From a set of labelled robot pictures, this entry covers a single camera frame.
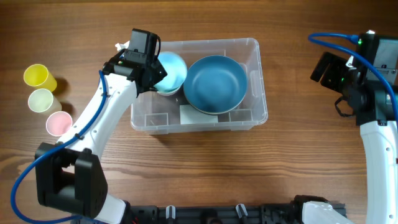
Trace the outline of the light green bowl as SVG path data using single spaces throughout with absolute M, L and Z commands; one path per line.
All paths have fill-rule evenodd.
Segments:
M 171 96 L 174 95 L 175 93 L 177 93 L 179 91 L 180 87 L 173 89 L 171 91 L 158 91 L 157 93 L 162 95 L 162 96 Z

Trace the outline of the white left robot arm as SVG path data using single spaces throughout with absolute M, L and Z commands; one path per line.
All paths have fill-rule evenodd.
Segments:
M 32 166 L 41 205 L 70 213 L 69 220 L 133 221 L 129 202 L 108 192 L 100 159 L 127 107 L 166 77 L 159 57 L 122 49 L 104 64 L 98 89 L 74 127 L 36 150 Z

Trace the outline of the pale cream cup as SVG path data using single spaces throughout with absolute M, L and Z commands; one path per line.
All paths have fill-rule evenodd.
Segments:
M 61 103 L 50 90 L 45 88 L 37 89 L 30 94 L 28 107 L 31 111 L 43 115 L 51 115 L 62 110 Z

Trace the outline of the pink cup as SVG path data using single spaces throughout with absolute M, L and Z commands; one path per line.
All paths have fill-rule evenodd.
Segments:
M 69 113 L 57 111 L 51 114 L 46 121 L 46 130 L 52 136 L 62 136 L 67 133 L 73 123 Z

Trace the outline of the right arm base joint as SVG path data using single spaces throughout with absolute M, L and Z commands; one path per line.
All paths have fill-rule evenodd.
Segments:
M 303 224 L 353 224 L 346 216 L 345 204 L 313 195 L 296 195 L 291 201 L 294 218 Z

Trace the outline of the light blue bowl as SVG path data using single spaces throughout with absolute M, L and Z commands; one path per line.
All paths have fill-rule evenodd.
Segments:
M 167 75 L 154 86 L 159 93 L 170 93 L 180 88 L 187 77 L 187 65 L 181 56 L 174 52 L 161 52 L 158 57 Z

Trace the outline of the dark blue plate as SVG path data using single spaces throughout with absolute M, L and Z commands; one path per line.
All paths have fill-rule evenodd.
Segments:
M 244 99 L 248 77 L 240 64 L 223 55 L 196 61 L 189 69 L 183 91 L 190 101 L 238 101 Z

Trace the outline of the yellow cup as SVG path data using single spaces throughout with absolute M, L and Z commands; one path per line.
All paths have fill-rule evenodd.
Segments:
M 23 75 L 25 83 L 36 89 L 47 89 L 55 91 L 57 88 L 57 81 L 49 72 L 48 68 L 42 64 L 33 64 L 29 66 Z

